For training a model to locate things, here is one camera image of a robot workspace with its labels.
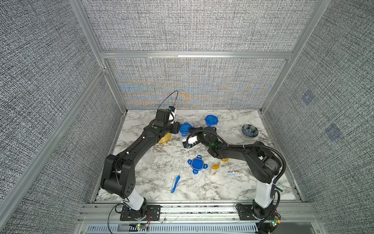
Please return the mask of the blue lid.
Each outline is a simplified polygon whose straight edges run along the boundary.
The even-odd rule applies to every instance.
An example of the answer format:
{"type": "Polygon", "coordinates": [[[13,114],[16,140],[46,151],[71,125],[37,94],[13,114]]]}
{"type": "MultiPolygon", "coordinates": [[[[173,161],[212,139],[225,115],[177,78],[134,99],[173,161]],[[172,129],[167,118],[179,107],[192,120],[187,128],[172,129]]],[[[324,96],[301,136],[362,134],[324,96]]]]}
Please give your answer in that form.
{"type": "Polygon", "coordinates": [[[180,135],[183,137],[187,137],[191,133],[190,128],[192,128],[191,124],[187,122],[183,123],[179,128],[180,135]]]}
{"type": "Polygon", "coordinates": [[[215,115],[208,115],[205,117],[205,122],[219,122],[215,115]]]}
{"type": "Polygon", "coordinates": [[[197,155],[195,158],[189,159],[188,165],[192,168],[194,175],[197,175],[201,170],[208,168],[208,165],[204,162],[201,155],[197,155]]]}

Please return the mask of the clear container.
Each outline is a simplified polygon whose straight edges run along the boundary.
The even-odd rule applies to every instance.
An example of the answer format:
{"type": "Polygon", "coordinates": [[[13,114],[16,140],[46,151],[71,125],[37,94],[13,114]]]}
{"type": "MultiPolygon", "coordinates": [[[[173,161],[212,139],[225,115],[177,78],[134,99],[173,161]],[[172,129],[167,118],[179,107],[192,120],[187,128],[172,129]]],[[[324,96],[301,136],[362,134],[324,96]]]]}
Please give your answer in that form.
{"type": "Polygon", "coordinates": [[[153,147],[150,148],[145,155],[142,157],[142,161],[145,165],[152,165],[155,161],[153,147]]]}
{"type": "Polygon", "coordinates": [[[216,127],[217,124],[217,122],[206,122],[207,127],[216,127]]]}
{"type": "Polygon", "coordinates": [[[188,136],[189,136],[189,133],[180,133],[181,144],[184,148],[187,148],[187,137],[188,136]]]}

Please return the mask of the clear container back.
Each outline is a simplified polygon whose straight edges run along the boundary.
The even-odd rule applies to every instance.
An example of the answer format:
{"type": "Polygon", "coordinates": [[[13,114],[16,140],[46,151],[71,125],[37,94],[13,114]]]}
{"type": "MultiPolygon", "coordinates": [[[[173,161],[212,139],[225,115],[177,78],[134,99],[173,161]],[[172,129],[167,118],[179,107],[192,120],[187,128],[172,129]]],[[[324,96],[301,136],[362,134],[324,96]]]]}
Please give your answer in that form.
{"type": "Polygon", "coordinates": [[[207,127],[216,127],[217,124],[217,122],[206,122],[207,127]]]}

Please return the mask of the blue lid back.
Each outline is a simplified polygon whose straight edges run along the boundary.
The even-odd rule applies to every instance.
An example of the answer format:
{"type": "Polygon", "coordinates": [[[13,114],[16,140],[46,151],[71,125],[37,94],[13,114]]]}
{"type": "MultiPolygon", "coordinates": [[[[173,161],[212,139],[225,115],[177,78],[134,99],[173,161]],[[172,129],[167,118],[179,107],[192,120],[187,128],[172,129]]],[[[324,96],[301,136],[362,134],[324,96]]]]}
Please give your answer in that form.
{"type": "Polygon", "coordinates": [[[205,117],[205,122],[219,122],[215,115],[208,115],[205,117]]]}

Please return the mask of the orange cap bottle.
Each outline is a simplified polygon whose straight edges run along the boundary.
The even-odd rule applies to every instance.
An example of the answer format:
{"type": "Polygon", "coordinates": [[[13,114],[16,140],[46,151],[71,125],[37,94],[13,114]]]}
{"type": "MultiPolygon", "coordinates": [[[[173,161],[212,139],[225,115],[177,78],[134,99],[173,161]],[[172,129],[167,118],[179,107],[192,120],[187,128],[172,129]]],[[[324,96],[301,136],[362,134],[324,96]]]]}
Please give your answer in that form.
{"type": "Polygon", "coordinates": [[[220,165],[219,164],[214,164],[211,168],[211,171],[210,171],[210,175],[211,176],[214,176],[217,174],[218,170],[220,168],[220,165]]]}
{"type": "Polygon", "coordinates": [[[226,167],[228,164],[229,159],[221,159],[220,167],[226,167]]]}

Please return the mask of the orange cap bottle front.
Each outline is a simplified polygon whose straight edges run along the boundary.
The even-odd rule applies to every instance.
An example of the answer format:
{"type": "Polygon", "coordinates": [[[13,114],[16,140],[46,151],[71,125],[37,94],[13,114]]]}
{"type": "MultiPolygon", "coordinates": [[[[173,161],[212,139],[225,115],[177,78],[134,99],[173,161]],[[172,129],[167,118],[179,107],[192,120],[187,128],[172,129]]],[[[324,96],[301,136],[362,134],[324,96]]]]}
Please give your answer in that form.
{"type": "Polygon", "coordinates": [[[211,171],[210,171],[210,175],[211,176],[214,176],[217,174],[218,170],[220,168],[220,165],[219,164],[214,164],[211,168],[211,171]]]}

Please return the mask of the blue toothbrush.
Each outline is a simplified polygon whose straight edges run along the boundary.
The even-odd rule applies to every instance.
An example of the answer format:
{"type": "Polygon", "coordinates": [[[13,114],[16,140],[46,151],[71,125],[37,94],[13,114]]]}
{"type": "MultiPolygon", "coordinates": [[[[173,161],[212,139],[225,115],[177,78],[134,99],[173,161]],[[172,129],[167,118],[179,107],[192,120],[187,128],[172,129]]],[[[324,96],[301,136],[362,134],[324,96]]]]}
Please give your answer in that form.
{"type": "Polygon", "coordinates": [[[178,176],[175,178],[174,183],[173,183],[173,187],[172,187],[172,190],[171,190],[171,193],[174,193],[174,192],[175,192],[176,187],[177,187],[177,185],[178,185],[178,182],[179,182],[180,178],[181,178],[180,175],[178,175],[178,176]]]}

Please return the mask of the toothpaste tube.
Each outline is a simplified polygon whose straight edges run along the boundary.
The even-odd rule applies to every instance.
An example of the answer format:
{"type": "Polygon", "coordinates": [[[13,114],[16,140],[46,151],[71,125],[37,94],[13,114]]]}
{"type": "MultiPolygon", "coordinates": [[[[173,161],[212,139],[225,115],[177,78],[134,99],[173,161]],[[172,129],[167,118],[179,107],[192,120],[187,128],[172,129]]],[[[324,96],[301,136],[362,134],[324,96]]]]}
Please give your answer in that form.
{"type": "Polygon", "coordinates": [[[242,176],[243,175],[242,173],[236,172],[236,171],[228,171],[228,174],[233,175],[233,176],[242,176]]]}

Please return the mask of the clear container front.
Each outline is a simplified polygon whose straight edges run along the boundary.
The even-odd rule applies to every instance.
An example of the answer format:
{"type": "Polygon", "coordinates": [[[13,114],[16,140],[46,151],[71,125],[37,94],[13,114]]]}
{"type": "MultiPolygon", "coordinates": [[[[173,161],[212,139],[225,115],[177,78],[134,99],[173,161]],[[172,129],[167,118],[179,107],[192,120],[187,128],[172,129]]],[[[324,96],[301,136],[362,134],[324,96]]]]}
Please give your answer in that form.
{"type": "Polygon", "coordinates": [[[142,161],[145,165],[152,165],[155,161],[153,147],[150,148],[145,155],[142,157],[142,161]]]}

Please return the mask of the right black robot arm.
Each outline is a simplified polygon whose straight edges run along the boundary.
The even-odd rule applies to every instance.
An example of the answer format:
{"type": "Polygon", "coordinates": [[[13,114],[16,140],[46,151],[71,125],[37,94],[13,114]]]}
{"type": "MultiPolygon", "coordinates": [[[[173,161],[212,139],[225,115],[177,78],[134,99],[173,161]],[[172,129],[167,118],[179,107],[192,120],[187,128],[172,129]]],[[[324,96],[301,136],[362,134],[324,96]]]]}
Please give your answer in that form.
{"type": "Polygon", "coordinates": [[[268,219],[277,208],[274,204],[275,187],[286,170],[284,156],[261,141],[253,144],[230,144],[220,137],[215,127],[190,127],[184,146],[192,148],[201,143],[216,159],[242,160],[257,179],[256,195],[252,202],[252,215],[257,220],[268,219]]]}

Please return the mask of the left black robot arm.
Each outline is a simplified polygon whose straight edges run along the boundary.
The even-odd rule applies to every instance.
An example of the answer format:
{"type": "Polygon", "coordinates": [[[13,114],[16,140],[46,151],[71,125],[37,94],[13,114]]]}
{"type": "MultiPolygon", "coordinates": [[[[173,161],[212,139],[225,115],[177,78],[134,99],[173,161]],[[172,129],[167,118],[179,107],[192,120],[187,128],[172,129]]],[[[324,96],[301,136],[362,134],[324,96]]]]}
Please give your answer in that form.
{"type": "Polygon", "coordinates": [[[136,218],[144,218],[147,214],[147,201],[135,189],[136,165],[165,135],[178,134],[180,126],[175,121],[174,106],[158,109],[138,139],[117,155],[108,155],[104,161],[100,188],[122,198],[136,218]]]}

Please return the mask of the yellow bamboo steamer basket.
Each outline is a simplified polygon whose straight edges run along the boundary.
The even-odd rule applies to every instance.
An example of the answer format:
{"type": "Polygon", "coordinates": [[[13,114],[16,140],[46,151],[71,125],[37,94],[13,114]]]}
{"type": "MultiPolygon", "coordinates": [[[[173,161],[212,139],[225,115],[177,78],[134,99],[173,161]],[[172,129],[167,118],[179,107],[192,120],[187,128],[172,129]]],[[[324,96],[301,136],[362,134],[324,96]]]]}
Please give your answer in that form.
{"type": "Polygon", "coordinates": [[[158,144],[164,144],[164,143],[168,142],[170,140],[170,138],[171,138],[171,133],[167,133],[164,137],[162,137],[159,140],[158,144]]]}

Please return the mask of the dark blue bowl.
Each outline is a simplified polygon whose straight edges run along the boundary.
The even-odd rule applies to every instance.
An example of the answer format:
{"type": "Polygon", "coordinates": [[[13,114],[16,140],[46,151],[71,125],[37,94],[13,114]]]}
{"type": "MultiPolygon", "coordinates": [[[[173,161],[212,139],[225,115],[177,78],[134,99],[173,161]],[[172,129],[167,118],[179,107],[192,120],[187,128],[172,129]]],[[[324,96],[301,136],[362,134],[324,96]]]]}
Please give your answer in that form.
{"type": "Polygon", "coordinates": [[[259,131],[254,125],[245,124],[242,126],[242,133],[246,137],[255,138],[258,136],[259,131]]]}

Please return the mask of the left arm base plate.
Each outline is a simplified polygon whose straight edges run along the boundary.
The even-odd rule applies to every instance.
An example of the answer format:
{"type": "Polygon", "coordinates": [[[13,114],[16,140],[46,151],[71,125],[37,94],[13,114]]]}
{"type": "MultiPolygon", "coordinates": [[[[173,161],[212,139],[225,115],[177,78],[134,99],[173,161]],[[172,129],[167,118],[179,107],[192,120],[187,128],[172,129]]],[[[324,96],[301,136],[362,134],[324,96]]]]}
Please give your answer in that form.
{"type": "Polygon", "coordinates": [[[120,221],[159,221],[160,214],[160,205],[146,205],[138,211],[125,205],[120,214],[120,221]]]}

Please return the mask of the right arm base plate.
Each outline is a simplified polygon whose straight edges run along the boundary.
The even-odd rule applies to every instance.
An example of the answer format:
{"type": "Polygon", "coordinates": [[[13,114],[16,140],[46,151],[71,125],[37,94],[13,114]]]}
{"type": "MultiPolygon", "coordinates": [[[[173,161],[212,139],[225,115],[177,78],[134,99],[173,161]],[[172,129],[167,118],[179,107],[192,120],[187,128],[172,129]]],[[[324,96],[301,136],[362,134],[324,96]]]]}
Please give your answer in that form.
{"type": "Polygon", "coordinates": [[[267,208],[255,205],[253,208],[252,204],[236,204],[235,206],[240,220],[267,220],[280,219],[281,216],[277,210],[275,210],[275,205],[271,204],[267,208]]]}

